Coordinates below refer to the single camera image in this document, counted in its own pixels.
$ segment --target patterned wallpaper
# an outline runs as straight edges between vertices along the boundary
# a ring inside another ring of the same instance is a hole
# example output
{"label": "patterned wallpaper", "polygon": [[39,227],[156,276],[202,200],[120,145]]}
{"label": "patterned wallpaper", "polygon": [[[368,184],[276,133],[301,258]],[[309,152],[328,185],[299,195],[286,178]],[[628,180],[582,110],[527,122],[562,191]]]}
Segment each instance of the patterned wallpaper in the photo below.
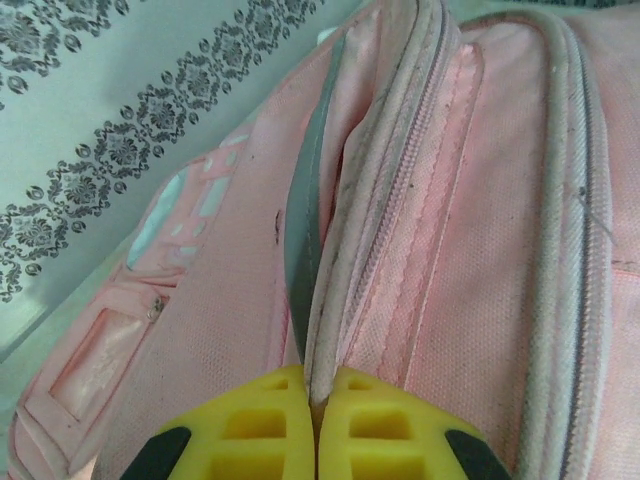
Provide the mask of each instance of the patterned wallpaper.
{"label": "patterned wallpaper", "polygon": [[[175,144],[186,126],[198,123],[322,3],[250,0],[233,22],[222,22],[196,51],[139,92],[135,104],[123,105],[120,119],[106,121],[91,144],[77,145],[49,170],[46,183],[6,205],[0,213],[0,300],[11,302],[25,275],[42,272],[41,259],[69,246],[69,232],[84,232],[87,217],[108,209],[113,195],[126,192],[151,159],[162,157],[168,143]],[[127,0],[0,0],[0,109],[6,96],[28,94],[34,75],[60,67],[61,49],[80,51],[87,38],[128,11]]]}

